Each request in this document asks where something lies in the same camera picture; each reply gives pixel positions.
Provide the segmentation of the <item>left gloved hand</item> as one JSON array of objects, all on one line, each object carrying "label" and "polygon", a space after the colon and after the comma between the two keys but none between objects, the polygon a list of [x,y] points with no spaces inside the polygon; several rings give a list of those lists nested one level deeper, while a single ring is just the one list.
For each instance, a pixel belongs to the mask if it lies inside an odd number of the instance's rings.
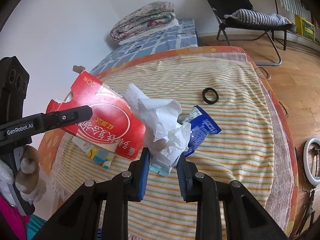
[{"label": "left gloved hand", "polygon": [[29,204],[39,202],[46,192],[46,182],[39,177],[38,150],[30,145],[25,146],[20,165],[20,169],[14,175],[13,170],[1,161],[1,195],[11,206],[16,204],[9,185],[15,185],[22,199]]}]

